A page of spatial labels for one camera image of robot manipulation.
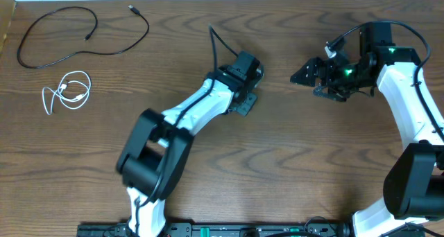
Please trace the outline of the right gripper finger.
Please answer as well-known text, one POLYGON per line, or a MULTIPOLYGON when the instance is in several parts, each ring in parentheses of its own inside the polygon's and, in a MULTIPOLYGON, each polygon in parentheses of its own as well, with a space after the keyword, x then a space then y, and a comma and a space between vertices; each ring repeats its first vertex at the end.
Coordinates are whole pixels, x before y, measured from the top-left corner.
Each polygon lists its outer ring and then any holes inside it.
POLYGON ((308 87, 315 87, 316 81, 326 84, 327 61, 319 57, 309 59, 297 72, 290 77, 290 82, 308 87))
POLYGON ((318 85, 313 90, 313 95, 321 97, 321 98, 327 98, 327 99, 330 99, 330 100, 333 100, 333 101, 336 101, 336 102, 346 102, 347 101, 347 98, 344 98, 340 94, 337 94, 337 93, 333 93, 333 94, 325 93, 323 91, 324 89, 327 89, 327 86, 318 85))

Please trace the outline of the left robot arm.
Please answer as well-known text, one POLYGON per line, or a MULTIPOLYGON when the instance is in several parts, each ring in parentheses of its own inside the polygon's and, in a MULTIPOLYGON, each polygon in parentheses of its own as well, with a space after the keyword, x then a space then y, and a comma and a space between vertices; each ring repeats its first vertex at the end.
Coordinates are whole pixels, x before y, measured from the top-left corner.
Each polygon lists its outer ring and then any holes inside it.
POLYGON ((246 116, 263 75, 260 61, 242 51, 234 64, 208 73, 200 89, 179 105, 140 114, 116 165, 131 202, 129 236, 161 234, 165 201, 183 174, 194 137, 221 114, 246 116))

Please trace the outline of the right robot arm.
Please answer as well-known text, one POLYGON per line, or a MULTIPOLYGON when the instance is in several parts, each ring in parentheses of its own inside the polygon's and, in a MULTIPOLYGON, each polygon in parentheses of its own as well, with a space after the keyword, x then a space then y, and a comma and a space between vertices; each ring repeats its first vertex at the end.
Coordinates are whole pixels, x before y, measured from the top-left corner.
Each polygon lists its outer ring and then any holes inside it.
POLYGON ((335 236, 425 235, 427 222, 443 219, 443 116, 430 94, 425 59, 393 42, 391 21, 369 21, 359 32, 359 61, 343 52, 344 36, 325 46, 326 59, 311 58, 290 81, 315 96, 345 102, 365 88, 386 99, 402 141, 402 154, 384 180, 382 197, 337 225, 335 236))

